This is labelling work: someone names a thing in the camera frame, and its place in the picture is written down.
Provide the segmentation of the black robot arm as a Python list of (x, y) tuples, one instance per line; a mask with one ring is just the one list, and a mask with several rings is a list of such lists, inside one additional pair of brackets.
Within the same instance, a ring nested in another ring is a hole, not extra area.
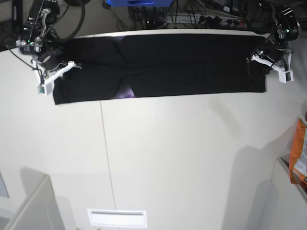
[(66, 38), (52, 35), (52, 29), (61, 20), (59, 2), (57, 0), (35, 0), (31, 6), (23, 30), (16, 41), (20, 53), (31, 56), (46, 71), (52, 71), (64, 64), (61, 56), (60, 43), (76, 36), (85, 19), (85, 4), (81, 0), (68, 0), (70, 6), (81, 8), (81, 17), (76, 29)]
[(260, 58), (272, 66), (288, 52), (289, 42), (299, 37), (299, 26), (290, 7), (271, 0), (259, 0), (258, 5), (267, 13), (267, 21), (261, 26), (269, 29), (270, 35), (254, 49), (248, 63)]

